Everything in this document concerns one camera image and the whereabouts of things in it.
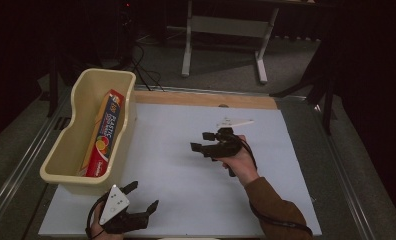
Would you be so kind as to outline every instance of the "white paper piece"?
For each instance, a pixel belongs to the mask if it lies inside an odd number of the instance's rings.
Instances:
[[[203,132],[217,132],[225,116],[253,119],[234,127],[245,135],[261,176],[279,195],[294,202],[313,234],[321,229],[279,110],[137,104],[138,120],[129,147],[122,184],[138,181],[128,198],[128,212],[142,212],[160,200],[147,229],[131,237],[262,237],[258,220],[238,179],[220,162],[193,152],[191,142]],[[86,217],[96,197],[73,195],[59,186],[40,235],[84,235]]]

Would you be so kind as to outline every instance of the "yellow plastic bin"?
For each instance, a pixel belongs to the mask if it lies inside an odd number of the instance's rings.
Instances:
[[[113,184],[120,185],[137,117],[133,94],[135,80],[131,72],[102,69],[88,69],[79,76],[71,92],[70,124],[60,133],[40,169],[44,181],[61,184],[74,194],[88,195],[102,195]],[[110,89],[123,94],[125,103],[107,171],[97,178],[77,176],[92,138],[95,116]]]

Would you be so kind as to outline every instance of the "gray carpet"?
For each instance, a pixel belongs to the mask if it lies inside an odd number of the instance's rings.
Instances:
[[[182,34],[176,34],[165,45],[155,44],[152,38],[140,40],[144,49],[140,71],[148,85],[154,86],[158,81],[165,90],[267,95],[297,83],[318,46],[318,42],[311,41],[272,40],[264,58],[269,83],[262,85],[254,64],[258,42],[195,35],[190,76],[184,78],[184,39]],[[140,48],[135,48],[135,59],[141,55]],[[46,89],[46,76],[40,82]],[[137,85],[144,88],[140,80]],[[0,211],[0,239],[50,239],[37,233],[56,186],[42,181],[39,168],[61,131],[54,128],[58,119],[71,117],[70,89],[60,83],[60,108],[53,118],[46,117],[48,103],[38,99],[0,135],[0,189],[11,185],[6,181],[17,164],[28,168],[24,176],[15,179],[20,183],[12,185],[13,191],[8,193],[11,201]],[[294,95],[306,96],[308,91],[309,88],[301,89]],[[315,199],[323,232],[316,239],[396,239],[396,211],[340,99],[334,99],[332,136],[323,132],[320,112],[302,97],[277,99],[277,103],[310,195]],[[37,139],[38,133],[45,138]],[[32,143],[40,148],[29,148]]]

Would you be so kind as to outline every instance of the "long sleeve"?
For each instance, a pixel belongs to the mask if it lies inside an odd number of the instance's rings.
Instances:
[[[264,177],[260,177],[246,185],[245,191],[250,203],[261,215],[283,222],[306,225],[304,216],[297,206],[292,202],[281,199]],[[260,220],[260,225],[267,239],[313,239],[309,233],[301,229],[276,226],[262,220]]]

